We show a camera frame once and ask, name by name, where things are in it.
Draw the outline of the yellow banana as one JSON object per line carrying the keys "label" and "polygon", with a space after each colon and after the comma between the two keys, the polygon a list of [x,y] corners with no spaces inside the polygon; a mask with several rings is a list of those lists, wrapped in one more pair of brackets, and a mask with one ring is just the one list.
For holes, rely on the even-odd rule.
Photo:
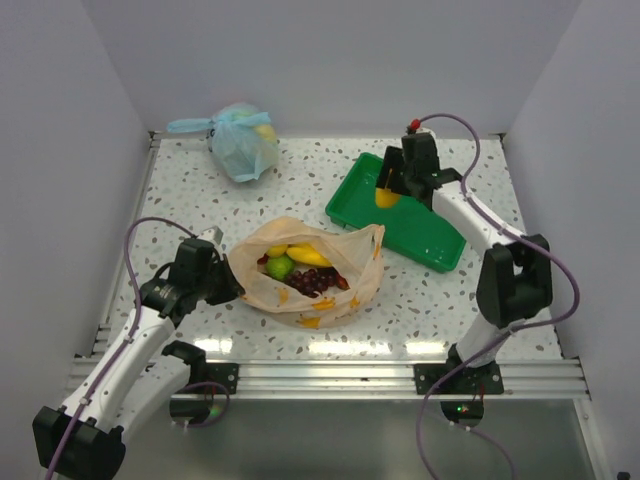
{"label": "yellow banana", "polygon": [[308,243],[291,245],[286,249],[285,253],[297,263],[320,268],[332,267],[332,263]]}

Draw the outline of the dark red grape bunch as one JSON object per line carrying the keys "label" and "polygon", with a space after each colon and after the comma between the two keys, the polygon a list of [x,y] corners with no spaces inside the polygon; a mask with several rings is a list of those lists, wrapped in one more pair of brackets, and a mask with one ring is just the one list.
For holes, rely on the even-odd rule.
{"label": "dark red grape bunch", "polygon": [[319,298],[333,291],[350,289],[346,278],[333,267],[296,270],[286,277],[284,283],[310,298]]}

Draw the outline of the orange banana-print plastic bag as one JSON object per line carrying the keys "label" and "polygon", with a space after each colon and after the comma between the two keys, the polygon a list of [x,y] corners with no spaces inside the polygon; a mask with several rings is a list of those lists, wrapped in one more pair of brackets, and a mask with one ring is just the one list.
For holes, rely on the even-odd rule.
{"label": "orange banana-print plastic bag", "polygon": [[330,328],[378,292],[384,233],[372,224],[334,234],[280,217],[236,244],[228,260],[248,305],[291,326]]}

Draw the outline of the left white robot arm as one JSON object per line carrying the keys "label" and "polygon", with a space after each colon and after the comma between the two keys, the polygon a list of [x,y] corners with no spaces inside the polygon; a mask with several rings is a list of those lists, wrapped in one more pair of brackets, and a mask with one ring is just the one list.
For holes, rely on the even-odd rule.
{"label": "left white robot arm", "polygon": [[126,442],[175,393],[208,393],[228,400],[235,363],[211,370],[203,349],[173,339],[199,303],[215,306],[243,294],[213,242],[183,240],[172,262],[144,283],[114,343],[59,407],[42,408],[32,422],[46,476],[111,479]]}

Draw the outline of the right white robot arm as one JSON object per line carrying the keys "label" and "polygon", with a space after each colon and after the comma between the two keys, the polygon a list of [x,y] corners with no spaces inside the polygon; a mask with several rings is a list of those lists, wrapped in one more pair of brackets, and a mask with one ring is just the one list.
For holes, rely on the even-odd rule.
{"label": "right white robot arm", "polygon": [[450,355],[467,369],[489,365],[509,334],[553,299],[549,243],[512,230],[470,190],[466,177],[440,167],[430,133],[408,134],[386,148],[376,182],[376,205],[411,197],[446,220],[481,259],[475,299],[478,315]]}

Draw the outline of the green lime fruit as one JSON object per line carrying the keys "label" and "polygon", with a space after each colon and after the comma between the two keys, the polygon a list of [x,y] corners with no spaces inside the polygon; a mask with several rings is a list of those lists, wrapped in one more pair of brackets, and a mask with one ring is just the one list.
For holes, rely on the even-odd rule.
{"label": "green lime fruit", "polygon": [[277,281],[284,281],[295,268],[296,262],[286,254],[278,257],[270,257],[265,264],[267,274]]}

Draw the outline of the blue tied plastic bag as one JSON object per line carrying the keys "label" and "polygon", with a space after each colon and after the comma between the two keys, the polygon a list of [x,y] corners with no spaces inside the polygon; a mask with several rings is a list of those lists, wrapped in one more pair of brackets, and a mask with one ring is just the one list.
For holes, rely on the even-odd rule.
{"label": "blue tied plastic bag", "polygon": [[212,159],[238,183],[258,180],[279,160],[272,120],[251,104],[236,103],[207,118],[175,120],[167,125],[167,131],[204,132]]}

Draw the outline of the red yellow mango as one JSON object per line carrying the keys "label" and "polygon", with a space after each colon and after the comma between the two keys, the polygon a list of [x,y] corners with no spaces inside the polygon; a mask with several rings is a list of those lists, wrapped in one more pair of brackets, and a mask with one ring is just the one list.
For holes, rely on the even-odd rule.
{"label": "red yellow mango", "polygon": [[258,265],[265,265],[269,259],[277,258],[284,255],[289,248],[288,244],[274,245],[270,247],[265,254],[257,260]]}

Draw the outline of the green plastic tray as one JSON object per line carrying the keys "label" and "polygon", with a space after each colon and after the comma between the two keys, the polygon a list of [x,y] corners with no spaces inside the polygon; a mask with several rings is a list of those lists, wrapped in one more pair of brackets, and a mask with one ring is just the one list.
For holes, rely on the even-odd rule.
{"label": "green plastic tray", "polygon": [[382,225],[384,247],[439,273],[454,270],[466,241],[446,220],[413,198],[403,197],[389,209],[376,206],[381,166],[378,156],[361,154],[325,207],[327,216],[344,228]]}

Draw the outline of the aluminium frame rail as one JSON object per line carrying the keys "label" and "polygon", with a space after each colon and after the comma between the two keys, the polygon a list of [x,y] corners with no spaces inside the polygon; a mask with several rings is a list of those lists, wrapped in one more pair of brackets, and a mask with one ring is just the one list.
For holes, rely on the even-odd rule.
{"label": "aluminium frame rail", "polygon": [[[410,361],[238,360],[235,399],[416,400]],[[437,395],[432,400],[586,400],[590,397],[577,360],[502,361],[504,393]]]}

